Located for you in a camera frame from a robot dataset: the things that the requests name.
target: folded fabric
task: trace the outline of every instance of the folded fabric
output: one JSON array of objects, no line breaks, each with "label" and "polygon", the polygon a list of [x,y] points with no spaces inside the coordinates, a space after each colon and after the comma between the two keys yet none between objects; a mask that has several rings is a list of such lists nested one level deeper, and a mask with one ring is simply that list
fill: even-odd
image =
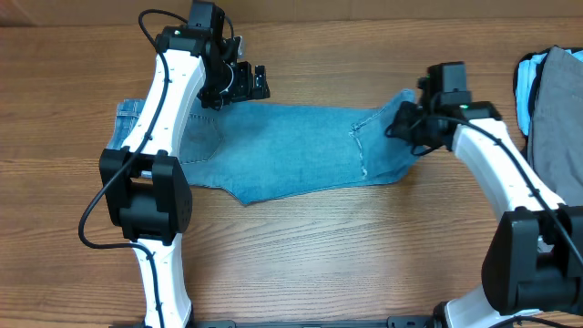
[{"label": "folded fabric", "polygon": [[[571,49],[565,51],[572,54],[577,60],[583,61],[583,51],[574,52]],[[518,64],[515,85],[517,118],[518,127],[525,136],[528,136],[530,129],[530,117],[532,116],[532,108],[538,89],[537,77],[540,76],[547,53],[548,51],[546,50],[540,54],[527,55],[525,56],[526,59]]]},{"label": "folded fabric", "polygon": [[[384,130],[404,90],[380,109],[323,108],[242,102],[221,111],[195,101],[179,161],[190,185],[221,188],[243,204],[317,190],[394,183],[415,163],[411,146]],[[118,105],[113,138],[119,149],[144,101]]]},{"label": "folded fabric", "polygon": [[557,47],[542,72],[527,159],[568,205],[583,205],[583,63]]}]

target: dark gray towel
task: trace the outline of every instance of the dark gray towel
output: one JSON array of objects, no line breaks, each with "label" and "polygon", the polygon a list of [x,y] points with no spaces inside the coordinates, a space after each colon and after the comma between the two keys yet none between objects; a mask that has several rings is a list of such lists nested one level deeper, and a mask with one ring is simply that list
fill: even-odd
[{"label": "dark gray towel", "polygon": [[568,205],[583,205],[583,63],[557,47],[543,69],[528,163]]}]

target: blue cloth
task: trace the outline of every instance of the blue cloth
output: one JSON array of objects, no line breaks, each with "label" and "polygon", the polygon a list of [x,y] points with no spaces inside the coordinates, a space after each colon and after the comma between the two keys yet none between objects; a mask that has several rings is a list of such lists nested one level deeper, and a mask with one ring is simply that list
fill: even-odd
[{"label": "blue cloth", "polygon": [[[575,54],[571,50],[566,50],[579,61],[583,61],[583,51]],[[517,118],[518,127],[525,136],[528,136],[530,130],[530,113],[528,111],[530,92],[533,82],[537,77],[537,66],[540,65],[547,57],[547,54],[533,55],[529,60],[524,60],[518,64],[517,89]]]},{"label": "blue cloth", "polygon": [[[333,188],[394,183],[415,163],[411,146],[387,138],[404,90],[380,109],[242,102],[221,111],[193,105],[179,161],[190,185],[222,188],[243,204]],[[144,101],[118,106],[119,149]]]}]

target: wooden table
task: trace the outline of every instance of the wooden table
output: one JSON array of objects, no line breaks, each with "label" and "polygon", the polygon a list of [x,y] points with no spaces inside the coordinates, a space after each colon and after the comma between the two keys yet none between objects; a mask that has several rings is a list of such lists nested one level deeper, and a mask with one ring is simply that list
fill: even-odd
[{"label": "wooden table", "polygon": [[[583,18],[237,25],[267,67],[270,102],[371,108],[426,67],[464,60],[522,146],[512,95],[524,54],[581,46]],[[160,31],[162,26],[151,26]],[[93,251],[79,216],[116,104],[146,96],[154,52],[137,26],[0,29],[0,326],[138,322],[132,251]],[[380,319],[430,313],[480,283],[496,219],[472,175],[438,151],[396,185],[316,192],[249,207],[193,188],[183,243],[200,320]],[[95,242],[123,241],[105,203]],[[583,324],[564,314],[547,317]]]}]

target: brown table top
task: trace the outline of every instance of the brown table top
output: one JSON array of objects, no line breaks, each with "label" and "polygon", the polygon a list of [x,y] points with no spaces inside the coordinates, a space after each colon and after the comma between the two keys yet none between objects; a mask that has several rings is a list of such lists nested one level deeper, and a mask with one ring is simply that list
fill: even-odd
[{"label": "brown table top", "polygon": [[[151,26],[159,31],[162,26]],[[237,25],[282,104],[372,108],[426,67],[467,63],[519,147],[513,72],[526,53],[583,44],[583,18]],[[0,326],[104,327],[141,321],[132,251],[93,251],[77,224],[101,186],[97,161],[116,104],[145,97],[154,52],[137,26],[0,29]],[[183,243],[200,320],[381,319],[426,314],[480,283],[496,229],[474,178],[444,150],[392,186],[241,206],[193,188]],[[123,241],[105,203],[95,242]],[[583,324],[565,314],[562,323]]]}]

